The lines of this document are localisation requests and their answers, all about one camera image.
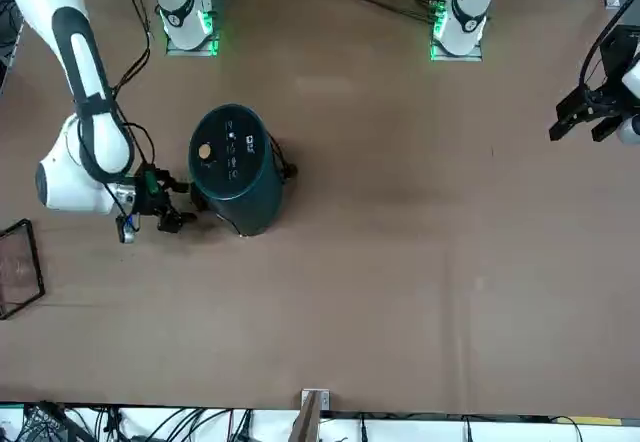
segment round button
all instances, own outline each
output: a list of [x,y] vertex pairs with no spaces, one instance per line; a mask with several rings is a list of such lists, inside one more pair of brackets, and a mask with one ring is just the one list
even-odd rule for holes
[[198,157],[205,162],[210,162],[213,159],[213,150],[209,144],[202,144],[198,147]]

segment wooden board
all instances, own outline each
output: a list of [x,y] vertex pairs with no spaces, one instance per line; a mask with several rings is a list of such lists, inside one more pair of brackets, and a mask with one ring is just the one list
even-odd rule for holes
[[[547,137],[600,0],[495,0],[482,63],[431,63],[425,26],[358,0],[226,4],[217,59],[154,49],[121,102],[181,177],[209,110],[260,114],[300,178],[251,239],[147,220],[123,246],[113,217],[42,208],[72,101],[26,32],[0,222],[34,221],[49,295],[0,323],[0,399],[285,408],[322,387],[336,409],[640,415],[640,151]],[[115,83],[141,28],[129,0],[87,5]]]

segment white floor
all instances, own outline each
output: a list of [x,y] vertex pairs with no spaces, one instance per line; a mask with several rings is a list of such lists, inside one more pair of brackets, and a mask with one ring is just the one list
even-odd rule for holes
[[[122,432],[131,438],[134,435],[148,436],[176,409],[129,408],[122,409],[124,422]],[[203,419],[215,414],[219,409],[207,411]],[[93,433],[97,413],[89,409],[79,409]],[[235,410],[233,414],[232,433],[237,427],[244,411]],[[74,412],[68,416],[79,424],[80,418]],[[254,412],[251,426],[251,437],[260,442],[283,442],[288,440],[291,426],[297,412],[267,411]],[[166,424],[154,438],[163,439],[183,418],[176,416]],[[471,422],[472,439],[467,440],[467,429],[464,422],[457,421],[365,421],[370,442],[387,441],[437,441],[437,442],[576,442],[579,435],[571,424],[530,424],[530,423],[495,423]],[[21,428],[22,409],[0,409],[0,427],[4,428],[10,440],[14,440]],[[195,442],[226,440],[229,425],[229,414],[224,414],[204,424],[193,440]],[[186,438],[188,430],[180,433],[174,441]],[[639,442],[640,427],[607,427],[581,425],[580,432],[584,442]],[[360,421],[358,420],[323,420],[320,425],[320,439],[324,442],[359,442]]]

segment dark green cylindrical device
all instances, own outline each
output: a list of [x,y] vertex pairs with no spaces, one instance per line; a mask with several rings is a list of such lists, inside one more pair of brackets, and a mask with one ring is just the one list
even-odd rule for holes
[[274,221],[282,179],[251,109],[228,104],[209,112],[191,137],[189,171],[197,196],[240,235],[260,234]]

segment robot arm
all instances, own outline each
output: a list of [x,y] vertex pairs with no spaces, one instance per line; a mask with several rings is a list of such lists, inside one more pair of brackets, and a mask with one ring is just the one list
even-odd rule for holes
[[605,82],[596,89],[578,84],[558,105],[549,129],[552,141],[576,125],[601,119],[591,129],[594,142],[614,132],[625,144],[640,144],[640,27],[618,25],[600,45]]
[[108,213],[114,201],[105,184],[114,189],[122,180],[133,148],[116,113],[84,0],[15,1],[58,57],[75,103],[75,114],[38,166],[38,197],[52,209]]
[[211,0],[157,0],[165,30],[182,50],[192,50],[209,37],[213,29],[204,23],[211,11]]
[[491,0],[444,0],[446,13],[434,33],[442,48],[454,56],[469,54],[482,38]]

